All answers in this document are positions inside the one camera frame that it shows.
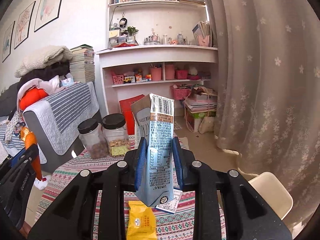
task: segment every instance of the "bag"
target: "bag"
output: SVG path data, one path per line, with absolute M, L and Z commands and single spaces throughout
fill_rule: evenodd
M 214 117 L 205 116 L 199 126 L 199 133 L 213 132 L 214 129 Z
M 127 240 L 157 240 L 156 217 L 141 201 L 129 201 Z

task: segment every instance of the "white slipper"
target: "white slipper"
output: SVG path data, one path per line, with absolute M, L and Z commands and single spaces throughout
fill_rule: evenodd
M 38 180 L 36 178 L 33 185 L 35 185 L 35 187 L 37 187 L 39 190 L 43 190 L 48 185 L 48 182 L 50 179 L 51 179 L 51 175 L 47 175 L 45 177 L 42 177 L 42 180 Z

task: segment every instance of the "potted plant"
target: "potted plant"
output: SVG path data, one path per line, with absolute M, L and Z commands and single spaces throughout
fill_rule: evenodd
M 135 34 L 139 31 L 133 26 L 128 26 L 128 28 L 125 30 L 129 35 L 127 37 L 127 42 L 135 43 L 136 37 Z

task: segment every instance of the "green plant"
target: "green plant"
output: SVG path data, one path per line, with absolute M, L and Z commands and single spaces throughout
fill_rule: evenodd
M 129 36 L 133 36 L 135 33 L 137 33 L 139 30 L 136 29 L 136 27 L 128 26 L 126 30 L 127 33 L 129 33 Z

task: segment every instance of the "floral curtain pattern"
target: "floral curtain pattern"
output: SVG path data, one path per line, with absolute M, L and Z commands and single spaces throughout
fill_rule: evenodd
M 209 0 L 219 49 L 217 144 L 293 197 L 285 223 L 320 201 L 320 22 L 307 0 Z

